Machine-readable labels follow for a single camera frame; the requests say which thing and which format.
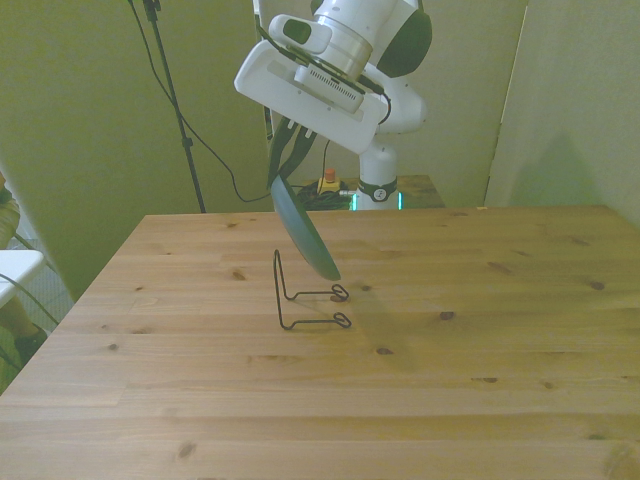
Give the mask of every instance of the cable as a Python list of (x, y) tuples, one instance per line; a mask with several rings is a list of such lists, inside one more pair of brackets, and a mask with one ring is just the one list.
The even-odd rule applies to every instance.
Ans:
[(26, 288), (24, 288), (22, 285), (20, 285), (18, 282), (16, 282), (15, 280), (10, 279), (9, 277), (7, 277), (6, 275), (0, 273), (0, 278), (4, 278), (6, 281), (8, 281), (11, 285), (13, 285), (14, 287), (16, 287), (18, 290), (20, 290), (22, 293), (24, 293), (25, 295), (27, 295), (31, 300), (33, 300), (33, 302), (40, 308), (40, 310), (42, 310), (45, 315), (47, 317), (49, 317), (49, 320), (51, 320), (53, 323), (55, 323), (56, 325), (60, 325), (60, 322), (58, 322), (53, 315), (51, 315), (49, 313), (49, 311), (44, 308), (44, 305), (42, 305), (38, 299), (36, 297), (34, 297), (33, 295), (31, 295), (31, 292), (29, 292), (29, 290), (27, 290)]
[[(304, 206), (305, 210), (344, 210), (351, 203), (351, 198), (343, 197), (339, 192), (324, 192), (318, 195), (318, 190), (322, 189), (324, 182), (325, 168), (327, 165), (327, 149), (331, 140), (328, 140), (324, 146), (322, 155), (322, 175), (317, 182), (305, 185), (297, 193), (297, 197)], [(349, 187), (345, 182), (340, 182), (340, 189), (347, 190)]]
[[(165, 96), (167, 97), (167, 99), (169, 100), (169, 102), (171, 103), (171, 105), (174, 105), (173, 103), (173, 99), (171, 98), (171, 95), (169, 95), (169, 92), (167, 91), (166, 87), (164, 86), (164, 83), (162, 83), (162, 80), (160, 80), (160, 77), (158, 75), (158, 72), (156, 72), (156, 68), (155, 68), (155, 64), (153, 63), (153, 57), (151, 56), (151, 49), (149, 48), (149, 42), (147, 42), (147, 36), (144, 33), (144, 29), (142, 28), (142, 23), (140, 22), (140, 17), (138, 16), (138, 12), (136, 11), (135, 6), (133, 5), (133, 0), (129, 0), (129, 5), (131, 6), (131, 10), (133, 11), (133, 15), (136, 18), (136, 23), (138, 24), (138, 29), (140, 30), (140, 35), (142, 36), (142, 41), (144, 42), (144, 46), (145, 49), (147, 51), (147, 56), (149, 57), (149, 64), (151, 65), (151, 71), (153, 72), (153, 76), (156, 78), (156, 81), (158, 82), (158, 85), (160, 85), (160, 88), (162, 89), (162, 91), (164, 92)], [(198, 135), (198, 133), (191, 127), (191, 125), (189, 124), (189, 122), (187, 121), (187, 119), (184, 117), (184, 115), (182, 114), (182, 112), (180, 112), (180, 117), (182, 118), (182, 121), (184, 122), (184, 124), (187, 126), (187, 128), (189, 129), (189, 131), (194, 135), (194, 137), (196, 137), (198, 139), (198, 141), (207, 149), (209, 150), (209, 152), (211, 152), (217, 159), (218, 161), (222, 164), (222, 166), (227, 170), (227, 172), (229, 172), (229, 175), (231, 176), (231, 182), (233, 184), (233, 189), (236, 193), (236, 196), (243, 201), (244, 203), (252, 203), (252, 202), (257, 202), (259, 200), (262, 200), (263, 198), (267, 198), (269, 197), (271, 194), (267, 193), (266, 195), (263, 195), (261, 197), (258, 198), (252, 198), (250, 200), (245, 199), (239, 192), (238, 190), (238, 186), (236, 184), (236, 177), (233, 173), (233, 171), (231, 170), (231, 168), (229, 167), (229, 165), (226, 164), (226, 162), (224, 160), (222, 160), (222, 158), (220, 157), (220, 155), (218, 155), (213, 148), (211, 148), (203, 139), (202, 137), (200, 137), (200, 135)]]
[(327, 140), (327, 144), (324, 146), (324, 153), (322, 154), (322, 175), (320, 175), (320, 185), (318, 186), (318, 191), (322, 191), (322, 187), (324, 186), (324, 174), (325, 168), (327, 166), (327, 149), (329, 148), (329, 144), (331, 140)]
[(385, 117), (380, 121), (380, 123), (378, 123), (378, 125), (382, 125), (384, 122), (386, 122), (389, 117), (391, 116), (391, 99), (389, 98), (389, 95), (387, 95), (386, 93), (382, 92), (382, 96), (387, 100), (387, 114), (385, 115)]

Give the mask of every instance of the black cable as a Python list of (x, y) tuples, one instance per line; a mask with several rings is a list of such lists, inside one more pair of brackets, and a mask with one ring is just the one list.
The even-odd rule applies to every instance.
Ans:
[(324, 153), (322, 154), (322, 175), (320, 175), (320, 185), (318, 186), (318, 190), (322, 191), (322, 187), (324, 186), (324, 174), (325, 168), (327, 166), (327, 149), (329, 148), (329, 144), (331, 140), (327, 140), (326, 145), (324, 146)]
[(378, 123), (378, 125), (382, 125), (391, 116), (391, 99), (389, 98), (389, 95), (384, 92), (382, 92), (382, 96), (387, 100), (387, 115), (380, 121), (380, 123)]
[(6, 275), (0, 273), (0, 278), (4, 278), (7, 282), (9, 282), (11, 285), (13, 285), (14, 287), (16, 287), (18, 290), (20, 290), (22, 293), (24, 293), (25, 295), (27, 295), (31, 300), (33, 300), (33, 302), (40, 308), (40, 310), (42, 310), (45, 315), (47, 317), (49, 317), (49, 320), (51, 320), (53, 323), (55, 323), (56, 325), (60, 325), (60, 322), (58, 322), (53, 315), (51, 315), (49, 313), (49, 311), (44, 308), (44, 305), (42, 305), (38, 299), (36, 297), (34, 297), (33, 295), (31, 295), (31, 292), (29, 292), (29, 290), (27, 290), (26, 288), (24, 288), (22, 285), (20, 285), (18, 282), (16, 282), (15, 280), (12, 280), (11, 278), (7, 277)]
[[(156, 78), (156, 81), (158, 82), (158, 85), (160, 85), (160, 88), (162, 89), (162, 91), (164, 92), (165, 96), (167, 97), (167, 99), (169, 100), (169, 102), (171, 103), (171, 105), (174, 105), (173, 103), (173, 99), (171, 98), (171, 95), (169, 95), (169, 92), (167, 91), (166, 87), (164, 86), (164, 84), (162, 83), (162, 80), (160, 80), (160, 76), (158, 75), (158, 72), (156, 72), (156, 68), (155, 68), (155, 64), (153, 63), (153, 57), (151, 56), (151, 49), (149, 48), (149, 42), (147, 42), (147, 36), (144, 33), (144, 29), (142, 28), (142, 23), (140, 22), (140, 17), (138, 16), (138, 12), (136, 11), (135, 6), (133, 5), (133, 0), (129, 0), (129, 5), (131, 6), (131, 10), (133, 11), (133, 14), (136, 18), (136, 23), (138, 24), (138, 29), (140, 30), (140, 35), (142, 36), (142, 41), (144, 42), (144, 46), (145, 49), (147, 51), (147, 56), (149, 57), (149, 65), (151, 66), (151, 71), (153, 72), (153, 76)], [(218, 155), (215, 150), (213, 150), (213, 148), (211, 148), (203, 139), (202, 137), (200, 137), (200, 135), (198, 135), (198, 133), (191, 127), (191, 125), (189, 124), (189, 122), (187, 121), (187, 119), (184, 117), (184, 115), (182, 114), (182, 112), (180, 112), (180, 117), (182, 118), (182, 121), (184, 122), (184, 124), (187, 126), (187, 128), (189, 129), (189, 131), (193, 134), (194, 137), (196, 137), (196, 139), (198, 139), (198, 141), (207, 149), (209, 150), (209, 152), (211, 152), (217, 159), (218, 161), (222, 164), (222, 166), (227, 170), (227, 172), (229, 172), (229, 175), (231, 176), (231, 182), (233, 184), (233, 189), (236, 193), (236, 196), (243, 201), (244, 203), (251, 203), (251, 202), (257, 202), (259, 200), (262, 200), (264, 198), (267, 198), (268, 196), (270, 196), (270, 193), (267, 193), (266, 195), (263, 195), (261, 197), (258, 198), (253, 198), (250, 200), (245, 199), (239, 192), (238, 190), (238, 186), (236, 184), (236, 177), (233, 173), (233, 170), (231, 170), (231, 168), (229, 167), (229, 165), (226, 164), (226, 162), (224, 160), (222, 160), (222, 158), (220, 157), (220, 155)]]

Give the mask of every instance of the green wall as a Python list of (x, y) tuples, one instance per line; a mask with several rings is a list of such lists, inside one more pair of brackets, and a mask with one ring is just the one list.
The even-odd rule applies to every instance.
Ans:
[[(163, 0), (159, 17), (185, 117), (246, 197), (264, 193), (262, 109), (233, 89), (256, 40), (251, 2)], [(210, 212), (271, 208), (236, 200), (217, 160), (198, 144), (194, 156)], [(0, 2), (0, 168), (75, 298), (144, 215), (199, 211), (127, 1)]]
[(531, 0), (487, 205), (606, 204), (640, 226), (637, 0)]

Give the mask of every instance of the power cord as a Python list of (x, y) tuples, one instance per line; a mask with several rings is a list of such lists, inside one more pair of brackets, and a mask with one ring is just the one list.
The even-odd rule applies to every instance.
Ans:
[[(133, 15), (135, 16), (136, 19), (136, 23), (138, 24), (138, 29), (140, 30), (140, 35), (142, 36), (142, 41), (144, 42), (144, 46), (145, 49), (147, 51), (147, 56), (149, 57), (149, 64), (151, 65), (151, 71), (153, 72), (153, 76), (156, 78), (156, 81), (158, 82), (158, 85), (160, 85), (160, 88), (162, 89), (162, 91), (164, 92), (165, 96), (167, 97), (167, 99), (169, 100), (169, 102), (171, 103), (171, 105), (173, 105), (173, 107), (175, 108), (175, 104), (173, 102), (173, 99), (171, 98), (171, 95), (169, 95), (169, 92), (167, 91), (166, 87), (164, 86), (164, 83), (162, 83), (162, 80), (160, 80), (160, 77), (158, 76), (158, 72), (156, 72), (156, 68), (155, 68), (155, 64), (153, 63), (153, 57), (151, 56), (151, 49), (149, 48), (149, 42), (147, 41), (147, 36), (144, 33), (144, 29), (142, 28), (142, 23), (140, 22), (140, 17), (138, 16), (138, 12), (136, 11), (135, 6), (133, 5), (133, 0), (129, 0), (129, 5), (131, 6), (131, 10), (133, 11)], [(263, 195), (261, 197), (258, 198), (252, 198), (252, 199), (245, 199), (239, 192), (238, 190), (238, 186), (236, 184), (236, 177), (233, 173), (233, 170), (231, 170), (231, 168), (229, 167), (229, 165), (227, 165), (227, 163), (220, 157), (220, 155), (218, 155), (215, 150), (213, 150), (213, 148), (211, 148), (203, 139), (200, 135), (198, 135), (198, 133), (191, 127), (191, 125), (189, 124), (189, 122), (187, 121), (187, 119), (184, 117), (184, 115), (182, 114), (182, 112), (179, 113), (180, 117), (182, 118), (182, 121), (184, 122), (184, 124), (186, 125), (186, 127), (189, 129), (189, 131), (193, 134), (194, 137), (196, 137), (198, 139), (198, 141), (207, 149), (209, 150), (209, 152), (211, 152), (220, 162), (220, 164), (227, 170), (227, 172), (229, 172), (229, 175), (231, 176), (231, 182), (233, 183), (233, 189), (235, 191), (236, 196), (243, 201), (244, 203), (252, 203), (252, 202), (257, 202), (259, 200), (262, 200), (264, 198), (269, 197), (271, 194), (267, 193), (266, 195)]]

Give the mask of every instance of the white object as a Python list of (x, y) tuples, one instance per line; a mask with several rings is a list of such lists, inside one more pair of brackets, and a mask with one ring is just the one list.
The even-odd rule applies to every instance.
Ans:
[(236, 90), (356, 154), (364, 152), (384, 118), (386, 106), (365, 95), (351, 114), (327, 104), (295, 81), (299, 64), (266, 40), (256, 45), (234, 81)]
[[(24, 285), (45, 265), (44, 255), (33, 250), (0, 250), (0, 273)], [(18, 293), (18, 288), (0, 277), (0, 307)]]

